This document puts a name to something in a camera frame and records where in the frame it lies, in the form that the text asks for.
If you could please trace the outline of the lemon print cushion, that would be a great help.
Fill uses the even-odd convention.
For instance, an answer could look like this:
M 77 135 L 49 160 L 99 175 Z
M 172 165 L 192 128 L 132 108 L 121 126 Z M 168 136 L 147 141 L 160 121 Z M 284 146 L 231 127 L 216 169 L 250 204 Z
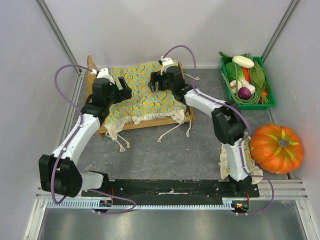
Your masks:
M 132 97 L 111 105 L 109 115 L 104 121 L 106 136 L 118 138 L 126 123 L 135 125 L 144 121 L 170 117 L 178 124 L 187 118 L 186 105 L 175 100 L 169 90 L 152 92 L 148 87 L 151 73 L 160 71 L 162 66 L 157 61 L 149 61 L 128 68 L 111 68 L 109 74 L 116 80 L 123 77 L 132 90 Z

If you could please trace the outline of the white rope tie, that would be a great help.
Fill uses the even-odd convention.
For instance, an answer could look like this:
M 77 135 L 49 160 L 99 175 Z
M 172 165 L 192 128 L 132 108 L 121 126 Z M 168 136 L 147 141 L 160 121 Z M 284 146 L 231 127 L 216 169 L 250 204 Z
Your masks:
M 123 138 L 119 133 L 117 133 L 115 136 L 116 137 L 112 137 L 108 132 L 105 134 L 106 137 L 112 139 L 114 142 L 116 142 L 119 146 L 119 152 L 120 153 L 124 153 L 127 149 L 131 148 L 130 142 L 127 141 L 125 138 Z
M 185 136 L 187 138 L 190 137 L 190 130 L 192 129 L 192 122 L 193 120 L 191 118 L 187 118 L 185 122 L 188 122 L 188 129 L 185 132 Z M 182 123 L 179 123 L 178 125 L 172 127 L 171 129 L 167 130 L 165 133 L 163 133 L 162 135 L 159 136 L 159 138 L 157 139 L 157 142 L 160 143 L 163 139 L 164 136 L 166 136 L 167 134 L 169 134 L 170 132 L 172 132 L 173 130 L 179 128 L 182 125 Z

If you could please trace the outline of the white front rope tie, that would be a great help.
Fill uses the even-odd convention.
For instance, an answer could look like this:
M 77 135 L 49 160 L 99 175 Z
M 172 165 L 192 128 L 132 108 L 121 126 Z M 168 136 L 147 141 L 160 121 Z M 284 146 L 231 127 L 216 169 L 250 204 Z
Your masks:
M 108 132 L 105 134 L 106 137 L 112 139 L 114 142 L 116 142 L 119 146 L 119 152 L 120 153 L 124 153 L 127 149 L 131 148 L 130 142 L 127 141 L 125 138 L 123 138 L 119 133 L 117 133 L 115 136 L 116 137 L 112 137 Z

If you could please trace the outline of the small lemon print pillow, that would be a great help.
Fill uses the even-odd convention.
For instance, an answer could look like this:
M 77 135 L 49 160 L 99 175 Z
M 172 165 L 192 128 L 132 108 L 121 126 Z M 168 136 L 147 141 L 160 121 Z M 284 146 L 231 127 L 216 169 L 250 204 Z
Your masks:
M 250 143 L 251 137 L 248 137 L 241 143 L 241 150 L 239 150 L 238 141 L 234 145 L 221 144 L 219 166 L 222 180 L 231 177 L 233 180 L 242 181 L 248 176 L 244 171 L 241 156 L 243 157 L 246 171 L 253 176 L 259 176 L 253 177 L 251 183 L 257 184 L 263 179 L 263 171 L 256 166 L 255 161 L 252 159 Z

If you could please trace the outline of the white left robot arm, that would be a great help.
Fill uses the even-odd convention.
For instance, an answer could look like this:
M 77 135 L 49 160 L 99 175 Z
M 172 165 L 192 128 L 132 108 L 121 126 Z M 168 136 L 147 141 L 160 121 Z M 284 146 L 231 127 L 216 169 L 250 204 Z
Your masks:
M 90 189 L 99 197 L 109 193 L 110 185 L 104 181 L 106 174 L 97 171 L 81 173 L 77 163 L 90 138 L 109 115 L 111 105 L 132 97 L 132 90 L 124 77 L 118 77 L 117 82 L 121 89 L 111 82 L 110 77 L 96 78 L 92 94 L 87 97 L 67 138 L 50 155 L 40 157 L 38 166 L 43 191 L 71 198 Z

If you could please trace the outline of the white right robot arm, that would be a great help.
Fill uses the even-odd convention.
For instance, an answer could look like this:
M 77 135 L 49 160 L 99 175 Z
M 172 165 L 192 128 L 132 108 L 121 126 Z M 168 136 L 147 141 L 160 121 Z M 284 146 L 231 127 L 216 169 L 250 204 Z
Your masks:
M 170 66 L 164 73 L 152 72 L 148 86 L 151 91 L 169 90 L 174 98 L 212 118 L 214 134 L 223 144 L 229 164 L 229 191 L 242 196 L 252 184 L 252 176 L 245 161 L 245 130 L 248 123 L 232 101 L 215 99 L 184 80 L 178 66 Z

